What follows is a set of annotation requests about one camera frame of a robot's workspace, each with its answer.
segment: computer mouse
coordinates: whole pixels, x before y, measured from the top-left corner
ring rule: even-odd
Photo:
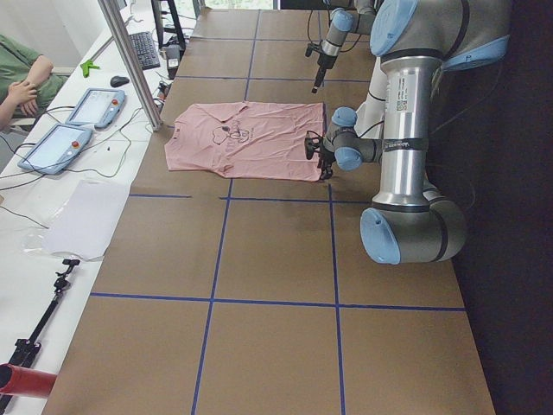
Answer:
[[[110,80],[110,85],[111,85],[112,88],[117,88],[119,86],[122,86],[122,85],[128,84],[128,83],[129,83],[129,78],[127,78],[125,76],[114,76]]]

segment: gray robot arm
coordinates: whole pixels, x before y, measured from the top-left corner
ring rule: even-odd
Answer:
[[[330,174],[334,161],[345,170],[381,163],[380,190],[360,221],[361,239],[373,260],[439,261],[462,248],[466,227],[461,210],[425,179],[433,80],[440,70],[501,59],[510,12],[509,0],[385,0],[378,9],[371,51],[381,60],[387,82],[384,129],[378,140],[360,138],[355,112],[340,108],[315,144]]]

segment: metal pole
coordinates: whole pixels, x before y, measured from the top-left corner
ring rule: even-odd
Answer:
[[[137,53],[132,47],[127,34],[127,29],[124,26],[123,18],[119,13],[119,7],[113,0],[98,0],[104,18],[107,21],[111,33],[113,34],[113,40],[118,46],[123,63],[129,71],[130,80],[137,91],[138,98],[142,104],[142,108],[148,116],[149,123],[152,126],[153,131],[158,131],[162,126],[162,118],[159,115],[156,103],[151,96],[151,92],[148,88],[148,82],[144,77],[144,73],[140,68],[138,62]]]

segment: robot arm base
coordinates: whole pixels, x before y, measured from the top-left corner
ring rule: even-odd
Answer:
[[[369,256],[380,264],[393,265],[450,259],[467,237],[462,212],[445,198],[422,213],[369,207],[361,215],[360,231]]]

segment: pink t-shirt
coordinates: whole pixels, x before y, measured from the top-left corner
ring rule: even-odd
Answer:
[[[318,157],[305,157],[308,131],[322,134],[322,104],[193,104],[165,144],[169,170],[211,170],[228,178],[316,182]]]

